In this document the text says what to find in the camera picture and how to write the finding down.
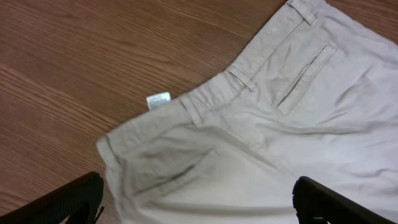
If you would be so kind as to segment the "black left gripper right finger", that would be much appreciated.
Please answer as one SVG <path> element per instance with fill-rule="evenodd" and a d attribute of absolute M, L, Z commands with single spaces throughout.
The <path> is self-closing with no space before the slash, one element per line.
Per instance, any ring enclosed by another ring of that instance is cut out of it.
<path fill-rule="evenodd" d="M 300 224 L 394 224 L 306 176 L 299 177 L 292 194 Z"/>

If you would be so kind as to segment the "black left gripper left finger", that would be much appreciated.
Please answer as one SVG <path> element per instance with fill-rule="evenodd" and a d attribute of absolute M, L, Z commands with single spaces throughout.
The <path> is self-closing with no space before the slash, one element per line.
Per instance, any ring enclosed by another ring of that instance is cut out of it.
<path fill-rule="evenodd" d="M 95 224 L 104 211 L 104 180 L 89 172 L 1 216 L 1 224 Z"/>

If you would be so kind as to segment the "beige khaki shorts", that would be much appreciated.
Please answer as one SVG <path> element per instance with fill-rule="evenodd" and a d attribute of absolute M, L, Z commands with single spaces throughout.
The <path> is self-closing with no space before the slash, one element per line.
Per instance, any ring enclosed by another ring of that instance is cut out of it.
<path fill-rule="evenodd" d="M 397 46 L 288 1 L 223 72 L 97 143 L 122 223 L 296 223 L 305 175 L 397 221 Z"/>

